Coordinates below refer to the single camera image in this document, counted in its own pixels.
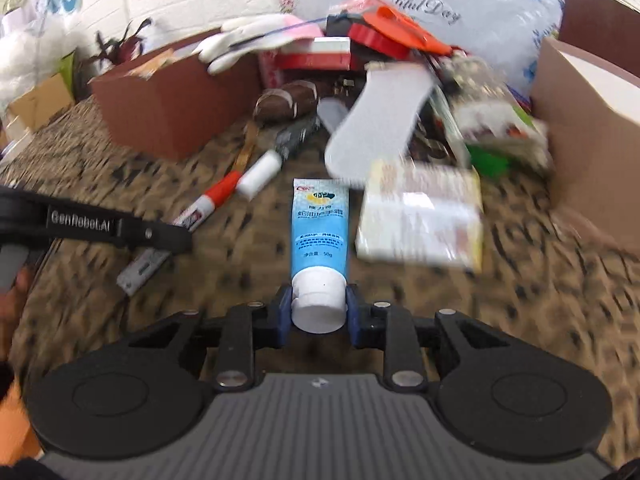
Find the person left hand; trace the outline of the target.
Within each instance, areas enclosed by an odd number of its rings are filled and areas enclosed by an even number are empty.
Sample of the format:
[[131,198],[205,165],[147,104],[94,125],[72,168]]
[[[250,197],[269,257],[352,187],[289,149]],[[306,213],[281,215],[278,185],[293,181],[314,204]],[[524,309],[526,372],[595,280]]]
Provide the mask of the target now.
[[27,301],[32,286],[32,270],[24,266],[19,270],[12,288],[1,295],[1,359],[6,361],[11,350],[12,339]]

